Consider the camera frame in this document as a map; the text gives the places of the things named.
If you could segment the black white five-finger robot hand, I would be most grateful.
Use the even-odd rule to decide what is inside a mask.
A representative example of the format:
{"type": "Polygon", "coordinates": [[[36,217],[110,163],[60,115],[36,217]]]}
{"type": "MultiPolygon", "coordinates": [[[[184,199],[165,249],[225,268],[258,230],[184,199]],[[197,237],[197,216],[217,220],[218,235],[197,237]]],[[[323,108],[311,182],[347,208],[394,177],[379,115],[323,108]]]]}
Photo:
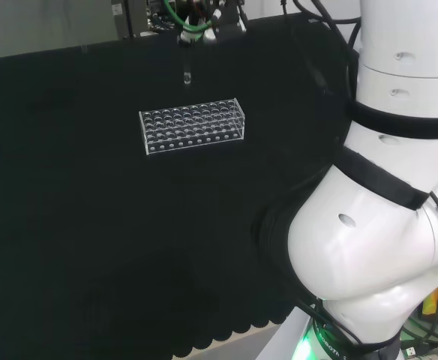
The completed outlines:
{"type": "Polygon", "coordinates": [[[215,45],[240,38],[247,31],[245,1],[177,1],[178,44],[215,45]]]}

